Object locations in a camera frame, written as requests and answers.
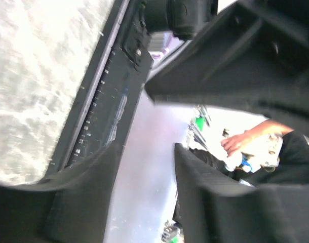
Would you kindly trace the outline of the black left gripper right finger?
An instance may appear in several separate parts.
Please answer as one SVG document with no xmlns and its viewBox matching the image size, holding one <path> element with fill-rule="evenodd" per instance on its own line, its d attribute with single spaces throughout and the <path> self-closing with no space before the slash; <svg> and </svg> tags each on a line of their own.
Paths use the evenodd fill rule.
<svg viewBox="0 0 309 243">
<path fill-rule="evenodd" d="M 309 185 L 243 185 L 179 143 L 174 158 L 186 242 L 309 242 Z"/>
</svg>

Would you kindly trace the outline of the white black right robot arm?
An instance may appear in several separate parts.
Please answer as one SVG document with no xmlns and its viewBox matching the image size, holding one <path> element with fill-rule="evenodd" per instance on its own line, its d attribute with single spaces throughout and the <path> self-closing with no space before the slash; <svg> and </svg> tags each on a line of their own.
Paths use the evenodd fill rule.
<svg viewBox="0 0 309 243">
<path fill-rule="evenodd" d="M 150 33 L 187 41 L 146 83 L 156 102 L 263 114 L 309 137 L 309 1 L 149 1 Z"/>
</svg>

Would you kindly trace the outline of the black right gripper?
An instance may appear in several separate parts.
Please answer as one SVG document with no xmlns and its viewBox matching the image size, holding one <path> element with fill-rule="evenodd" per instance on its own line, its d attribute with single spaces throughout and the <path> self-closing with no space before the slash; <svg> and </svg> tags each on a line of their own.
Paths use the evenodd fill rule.
<svg viewBox="0 0 309 243">
<path fill-rule="evenodd" d="M 157 102 L 263 114 L 309 137 L 309 1 L 237 1 L 145 85 Z"/>
</svg>

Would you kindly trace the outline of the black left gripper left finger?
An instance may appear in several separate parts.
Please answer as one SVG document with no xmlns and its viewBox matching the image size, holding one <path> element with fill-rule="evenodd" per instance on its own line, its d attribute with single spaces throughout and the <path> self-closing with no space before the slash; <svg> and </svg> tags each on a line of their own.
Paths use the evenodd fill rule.
<svg viewBox="0 0 309 243">
<path fill-rule="evenodd" d="M 103 242 L 122 147 L 102 147 L 39 183 L 0 185 L 0 242 Z"/>
</svg>

